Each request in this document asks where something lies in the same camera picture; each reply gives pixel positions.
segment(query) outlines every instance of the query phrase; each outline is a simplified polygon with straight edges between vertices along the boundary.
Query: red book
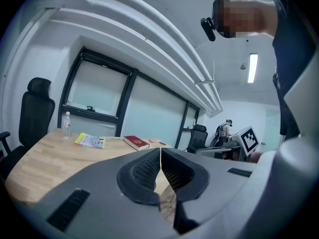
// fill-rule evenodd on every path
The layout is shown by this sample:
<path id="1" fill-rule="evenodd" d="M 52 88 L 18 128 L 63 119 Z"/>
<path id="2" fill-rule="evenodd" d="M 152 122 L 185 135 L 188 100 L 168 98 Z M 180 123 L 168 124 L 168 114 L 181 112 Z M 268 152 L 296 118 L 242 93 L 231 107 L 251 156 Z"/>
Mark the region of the red book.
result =
<path id="1" fill-rule="evenodd" d="M 134 135 L 124 136 L 123 141 L 132 146 L 135 150 L 147 149 L 150 145 Z"/>

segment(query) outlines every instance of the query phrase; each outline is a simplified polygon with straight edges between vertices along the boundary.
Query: ceiling light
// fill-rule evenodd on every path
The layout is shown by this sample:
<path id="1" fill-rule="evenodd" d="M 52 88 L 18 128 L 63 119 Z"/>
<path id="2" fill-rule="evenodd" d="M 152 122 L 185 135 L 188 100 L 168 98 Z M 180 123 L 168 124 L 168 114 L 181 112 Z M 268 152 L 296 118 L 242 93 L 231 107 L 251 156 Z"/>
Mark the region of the ceiling light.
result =
<path id="1" fill-rule="evenodd" d="M 257 60 L 258 60 L 257 53 L 250 54 L 248 83 L 254 83 L 255 74 L 257 70 Z"/>

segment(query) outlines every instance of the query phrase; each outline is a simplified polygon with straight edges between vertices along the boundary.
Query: chair backrest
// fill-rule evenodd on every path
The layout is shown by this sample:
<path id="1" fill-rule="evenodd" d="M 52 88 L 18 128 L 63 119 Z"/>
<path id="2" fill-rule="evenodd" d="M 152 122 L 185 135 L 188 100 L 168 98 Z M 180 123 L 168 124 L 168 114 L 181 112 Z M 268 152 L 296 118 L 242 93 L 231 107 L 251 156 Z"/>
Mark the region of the chair backrest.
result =
<path id="1" fill-rule="evenodd" d="M 187 152 L 195 153 L 197 149 L 204 148 L 207 136 L 208 133 L 206 132 L 206 127 L 204 125 L 196 124 L 190 131 L 190 141 Z"/>
<path id="2" fill-rule="evenodd" d="M 34 78 L 22 97 L 19 140 L 27 149 L 48 132 L 55 108 L 55 102 L 49 97 L 50 84 L 47 79 Z"/>

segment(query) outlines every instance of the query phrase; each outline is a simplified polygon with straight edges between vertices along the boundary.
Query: plastic bottle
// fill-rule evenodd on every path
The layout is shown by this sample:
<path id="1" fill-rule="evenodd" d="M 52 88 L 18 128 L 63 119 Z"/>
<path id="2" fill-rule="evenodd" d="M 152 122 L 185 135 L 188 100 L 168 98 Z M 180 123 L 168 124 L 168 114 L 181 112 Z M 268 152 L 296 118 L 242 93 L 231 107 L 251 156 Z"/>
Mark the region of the plastic bottle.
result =
<path id="1" fill-rule="evenodd" d="M 70 133 L 71 133 L 70 126 L 71 126 L 70 112 L 66 112 L 66 115 L 63 118 L 63 125 L 62 125 L 64 139 L 67 139 L 70 137 Z"/>

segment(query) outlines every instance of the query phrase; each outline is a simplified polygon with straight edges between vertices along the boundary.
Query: black office chair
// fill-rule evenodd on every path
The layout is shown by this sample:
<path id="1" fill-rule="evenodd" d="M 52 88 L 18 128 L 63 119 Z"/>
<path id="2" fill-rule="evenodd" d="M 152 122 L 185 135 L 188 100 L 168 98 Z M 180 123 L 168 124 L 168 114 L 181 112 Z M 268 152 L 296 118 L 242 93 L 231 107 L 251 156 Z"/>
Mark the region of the black office chair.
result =
<path id="1" fill-rule="evenodd" d="M 207 136 L 208 133 L 206 132 L 206 127 L 204 125 L 196 124 L 190 131 L 190 141 L 187 152 L 195 153 L 196 150 L 205 148 Z"/>
<path id="2" fill-rule="evenodd" d="M 21 104 L 19 140 L 21 146 L 10 150 L 6 138 L 9 132 L 0 133 L 7 156 L 0 162 L 0 175 L 5 180 L 23 155 L 34 146 L 47 132 L 55 108 L 55 102 L 49 98 L 51 82 L 43 78 L 34 78 L 28 84 Z"/>

